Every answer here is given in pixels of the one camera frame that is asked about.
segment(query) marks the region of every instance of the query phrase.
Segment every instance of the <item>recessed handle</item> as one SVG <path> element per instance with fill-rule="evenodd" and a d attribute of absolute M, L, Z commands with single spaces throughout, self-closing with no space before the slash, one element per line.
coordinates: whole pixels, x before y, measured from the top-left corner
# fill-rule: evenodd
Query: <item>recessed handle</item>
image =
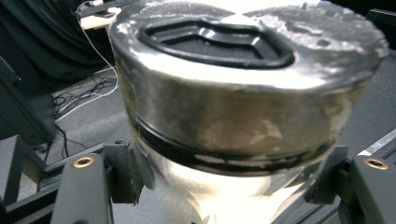
<path fill-rule="evenodd" d="M 151 23 L 139 31 L 138 39 L 154 49 L 198 63 L 275 69 L 294 62 L 293 50 L 263 26 L 183 18 Z"/>

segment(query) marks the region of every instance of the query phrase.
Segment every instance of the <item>electrical cable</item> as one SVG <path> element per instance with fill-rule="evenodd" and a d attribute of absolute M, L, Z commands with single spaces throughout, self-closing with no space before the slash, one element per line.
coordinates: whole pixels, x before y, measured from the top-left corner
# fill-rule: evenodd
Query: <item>electrical cable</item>
<path fill-rule="evenodd" d="M 103 77 L 98 84 L 96 84 L 93 88 L 84 91 L 83 93 L 81 93 L 80 95 L 74 96 L 71 93 L 64 93 L 62 95 L 59 95 L 57 97 L 55 97 L 55 102 L 58 102 L 58 98 L 62 99 L 65 98 L 65 100 L 62 100 L 61 102 L 58 102 L 58 104 L 55 104 L 56 110 L 55 110 L 55 118 L 59 118 L 62 113 L 64 112 L 68 112 L 70 109 L 72 109 L 74 106 L 76 106 L 80 100 L 85 99 L 85 98 L 89 98 L 93 95 L 97 95 L 97 96 L 106 96 L 108 94 L 100 94 L 100 91 L 103 88 L 106 87 L 110 87 L 113 86 L 114 81 L 110 79 L 110 77 Z"/>
<path fill-rule="evenodd" d="M 70 138 L 66 138 L 66 140 L 69 141 L 69 142 L 72 142 L 74 144 L 80 145 L 82 147 L 85 147 L 85 149 L 89 148 L 89 147 L 86 147 L 84 144 L 82 144 L 80 142 L 76 142 L 75 140 L 71 140 Z"/>
<path fill-rule="evenodd" d="M 69 150 L 67 149 L 67 136 L 66 136 L 66 132 L 61 129 L 57 124 L 55 124 L 55 128 L 57 128 L 59 130 L 59 132 L 62 133 L 62 135 L 64 136 L 64 148 L 62 148 L 62 156 L 64 155 L 64 152 L 66 153 L 66 157 L 69 157 Z"/>
<path fill-rule="evenodd" d="M 84 79 L 84 83 L 82 83 L 81 85 L 76 86 L 76 87 L 67 88 L 67 89 L 68 89 L 69 91 L 75 91 L 75 90 L 79 90 L 79 89 L 83 89 L 83 88 L 95 86 L 95 85 L 98 84 L 98 82 L 96 82 L 96 81 L 93 79 L 92 76 L 90 76 L 90 78 L 92 79 L 92 81 L 94 82 L 94 84 L 84 85 L 84 84 L 85 84 L 85 81 L 86 81 L 86 79 Z M 65 94 L 64 92 L 65 92 L 65 91 L 61 91 L 60 93 L 58 93 L 58 95 L 53 95 L 53 98 L 57 98 L 57 97 L 59 97 L 59 96 L 61 96 L 61 95 L 64 95 L 64 94 Z"/>
<path fill-rule="evenodd" d="M 99 70 L 99 71 L 97 71 L 97 72 L 94 72 L 94 74 L 99 74 L 99 73 L 102 73 L 102 72 L 108 71 L 108 70 L 110 70 L 110 69 L 113 69 L 113 67 L 104 68 L 104 69 L 102 69 L 102 70 Z"/>
<path fill-rule="evenodd" d="M 81 8 L 82 5 L 84 5 L 84 4 L 88 3 L 88 2 L 90 2 L 90 1 L 86 1 L 86 2 L 81 3 L 81 4 L 78 6 L 78 10 Z M 113 88 L 111 91 L 108 91 L 108 92 L 106 92 L 105 94 L 98 94 L 98 93 L 92 93 L 92 92 L 91 92 L 91 94 L 90 94 L 89 96 L 91 96 L 91 95 L 97 95 L 98 97 L 93 98 L 93 99 L 91 99 L 91 100 L 89 100 L 89 101 L 87 101 L 87 102 L 85 102 L 85 103 L 83 103 L 83 104 L 81 104 L 81 105 L 77 105 L 76 107 L 74 107 L 73 109 L 71 109 L 70 111 L 68 111 L 67 113 L 65 113 L 65 114 L 62 115 L 61 117 L 59 117 L 58 119 L 56 119 L 55 122 L 58 122 L 58 121 L 64 119 L 66 116 L 68 116 L 68 115 L 71 114 L 72 112 L 76 111 L 77 109 L 79 109 L 80 107 L 82 107 L 82 106 L 84 106 L 84 105 L 86 105 L 86 104 L 89 104 L 90 102 L 93 102 L 93 101 L 98 100 L 98 99 L 100 99 L 100 98 L 102 98 L 102 97 L 105 97 L 105 96 L 110 95 L 111 93 L 113 93 L 113 92 L 120 86 L 120 85 L 119 85 L 119 77 L 118 77 L 117 72 L 116 72 L 116 70 L 114 69 L 114 67 L 110 64 L 110 62 L 99 52 L 99 50 L 98 50 L 98 49 L 94 46 L 94 44 L 91 42 L 91 40 L 90 40 L 90 38 L 88 37 L 88 35 L 87 35 L 87 33 L 85 32 L 85 30 L 82 29 L 82 27 L 81 27 L 81 21 L 80 21 L 80 20 L 78 20 L 78 24 L 79 24 L 79 27 L 81 28 L 82 33 L 87 37 L 87 40 L 88 40 L 88 42 L 91 44 L 92 48 L 93 48 L 93 49 L 95 50 L 95 52 L 105 61 L 105 63 L 107 63 L 107 65 L 110 67 L 110 69 L 114 72 L 114 75 L 116 76 L 116 85 L 114 86 L 114 88 Z"/>
<path fill-rule="evenodd" d="M 50 154 L 50 147 L 52 146 L 52 141 L 50 141 L 47 144 L 47 148 L 46 148 L 46 156 L 44 157 L 44 162 L 47 163 L 47 158 L 49 157 Z"/>

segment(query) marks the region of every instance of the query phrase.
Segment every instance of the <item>black metal frame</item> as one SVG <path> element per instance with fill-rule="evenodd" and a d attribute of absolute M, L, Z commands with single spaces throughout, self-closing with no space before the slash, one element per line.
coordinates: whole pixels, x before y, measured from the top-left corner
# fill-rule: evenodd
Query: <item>black metal frame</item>
<path fill-rule="evenodd" d="M 112 223 L 110 198 L 137 203 L 143 188 L 141 176 L 128 172 L 136 163 L 129 138 L 121 126 L 106 143 L 52 165 L 18 136 L 0 141 L 0 223 Z M 346 148 L 335 149 L 305 200 L 332 204 L 339 195 L 342 223 L 392 223 L 396 195 L 384 192 L 396 183 L 396 138 L 375 156 L 346 157 Z M 22 172 L 37 183 L 37 193 L 17 201 Z"/>

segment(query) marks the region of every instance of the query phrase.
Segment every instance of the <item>cylindrical metal container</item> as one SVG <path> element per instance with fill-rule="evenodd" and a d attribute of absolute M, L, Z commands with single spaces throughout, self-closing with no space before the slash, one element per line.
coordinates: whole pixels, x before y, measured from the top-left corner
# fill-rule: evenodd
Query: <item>cylindrical metal container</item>
<path fill-rule="evenodd" d="M 207 198 L 227 192 L 210 179 L 257 181 L 230 192 L 276 209 L 320 169 L 387 55 L 370 22 L 318 1 L 138 1 L 110 40 L 137 148 L 160 182 Z"/>

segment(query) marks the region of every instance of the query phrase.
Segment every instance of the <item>black fabric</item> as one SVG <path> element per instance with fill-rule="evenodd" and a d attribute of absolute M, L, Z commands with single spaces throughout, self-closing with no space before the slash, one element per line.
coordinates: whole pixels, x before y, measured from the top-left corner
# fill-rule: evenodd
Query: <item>black fabric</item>
<path fill-rule="evenodd" d="M 106 64 L 72 14 L 79 4 L 76 0 L 0 0 L 0 22 L 52 91 L 81 80 Z M 113 63 L 106 30 L 89 30 L 87 34 Z"/>

